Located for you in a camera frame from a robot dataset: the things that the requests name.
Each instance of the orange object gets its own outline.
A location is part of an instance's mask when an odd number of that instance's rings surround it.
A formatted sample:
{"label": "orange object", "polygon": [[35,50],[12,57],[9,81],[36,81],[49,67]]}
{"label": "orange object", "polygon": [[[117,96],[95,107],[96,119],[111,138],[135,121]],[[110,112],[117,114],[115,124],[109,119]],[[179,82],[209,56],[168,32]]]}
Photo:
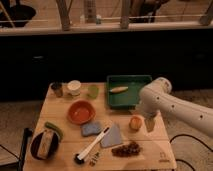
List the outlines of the orange object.
{"label": "orange object", "polygon": [[138,131],[142,126],[142,120],[139,116],[133,115],[130,119],[129,126],[131,129]]}
{"label": "orange object", "polygon": [[85,100],[79,100],[70,106],[67,119],[74,124],[81,125],[90,121],[94,116],[95,109],[92,104]]}

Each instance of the orange bowl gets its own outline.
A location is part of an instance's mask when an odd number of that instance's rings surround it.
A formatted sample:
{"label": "orange bowl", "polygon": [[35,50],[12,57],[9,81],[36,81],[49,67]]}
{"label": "orange bowl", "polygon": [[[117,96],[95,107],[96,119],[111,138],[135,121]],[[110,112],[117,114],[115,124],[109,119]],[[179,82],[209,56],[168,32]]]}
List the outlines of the orange bowl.
{"label": "orange bowl", "polygon": [[81,125],[90,121],[95,116],[95,109],[91,103],[85,100],[74,102],[67,114],[67,119],[74,123]]}

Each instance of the wall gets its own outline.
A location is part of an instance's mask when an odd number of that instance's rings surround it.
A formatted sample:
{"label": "wall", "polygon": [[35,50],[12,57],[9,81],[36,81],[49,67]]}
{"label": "wall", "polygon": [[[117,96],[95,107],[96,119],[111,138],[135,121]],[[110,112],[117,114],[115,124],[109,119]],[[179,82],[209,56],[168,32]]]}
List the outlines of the wall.
{"label": "wall", "polygon": [[164,76],[174,90],[212,88],[212,32],[0,37],[0,99],[42,99],[52,81],[106,81],[111,74]]}

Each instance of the brush handle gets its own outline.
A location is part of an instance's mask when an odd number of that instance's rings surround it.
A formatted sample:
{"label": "brush handle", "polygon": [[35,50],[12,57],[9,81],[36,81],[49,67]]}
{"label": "brush handle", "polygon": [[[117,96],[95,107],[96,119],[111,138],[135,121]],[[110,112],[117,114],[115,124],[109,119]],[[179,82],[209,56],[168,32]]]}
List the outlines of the brush handle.
{"label": "brush handle", "polygon": [[108,130],[109,130],[109,127],[107,127],[104,131],[102,131],[96,137],[96,139],[77,156],[77,158],[79,160],[84,159],[89,154],[89,152],[91,151],[91,149],[95,146],[95,144],[97,144],[107,134]]}

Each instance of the green tray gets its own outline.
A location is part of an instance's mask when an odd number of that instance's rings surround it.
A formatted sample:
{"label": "green tray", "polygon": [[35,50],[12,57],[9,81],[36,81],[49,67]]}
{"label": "green tray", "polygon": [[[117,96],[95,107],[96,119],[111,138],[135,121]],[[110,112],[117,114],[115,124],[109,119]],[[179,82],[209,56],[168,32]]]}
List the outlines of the green tray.
{"label": "green tray", "polygon": [[[150,75],[109,75],[107,76],[107,101],[111,109],[134,109],[139,103],[140,89],[152,81]],[[114,87],[128,86],[121,93],[110,93]]]}

